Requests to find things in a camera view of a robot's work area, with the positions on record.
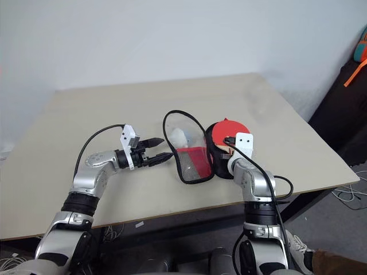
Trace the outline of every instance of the person's foot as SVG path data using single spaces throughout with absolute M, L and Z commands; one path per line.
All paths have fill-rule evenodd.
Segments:
M 288 230 L 287 239 L 292 257 L 300 270 L 306 275 L 314 274 L 312 272 L 312 256 L 315 250 L 309 249 L 297 235 L 291 234 Z

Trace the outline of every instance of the mesh bag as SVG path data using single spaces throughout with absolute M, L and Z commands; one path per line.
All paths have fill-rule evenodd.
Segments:
M 205 182 L 214 176 L 205 130 L 192 115 L 179 110 L 170 111 L 163 120 L 163 134 L 184 183 Z

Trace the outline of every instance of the beige tabletop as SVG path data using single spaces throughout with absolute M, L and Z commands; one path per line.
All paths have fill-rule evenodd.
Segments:
M 1 168 L 0 239 L 42 234 L 60 211 L 84 142 L 97 130 L 131 124 L 142 139 L 163 137 L 172 109 L 191 113 L 204 128 L 227 117 L 254 135 L 253 159 L 289 178 L 295 193 L 358 182 L 346 163 L 258 74 L 115 85 L 56 92 Z M 99 135 L 84 157 L 121 148 L 120 130 Z M 170 152 L 166 143 L 147 154 Z M 278 182 L 277 195 L 288 185 Z M 112 176 L 94 226 L 172 215 L 241 202 L 232 180 L 186 185 L 174 159 Z

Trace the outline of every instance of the black table leg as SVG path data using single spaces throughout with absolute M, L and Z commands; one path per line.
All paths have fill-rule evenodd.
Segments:
M 325 189 L 308 192 L 298 195 L 281 213 L 283 222 L 291 222 L 324 197 L 330 194 L 334 189 Z

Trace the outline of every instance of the orange strap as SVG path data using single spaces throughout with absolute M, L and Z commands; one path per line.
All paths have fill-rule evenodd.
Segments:
M 367 65 L 367 59 L 360 63 L 360 65 L 357 67 L 357 69 L 354 71 L 354 73 L 349 77 L 349 79 L 344 83 L 344 87 L 348 87 L 348 85 L 353 81 L 353 79 L 356 77 L 356 75 L 360 72 L 363 66 Z

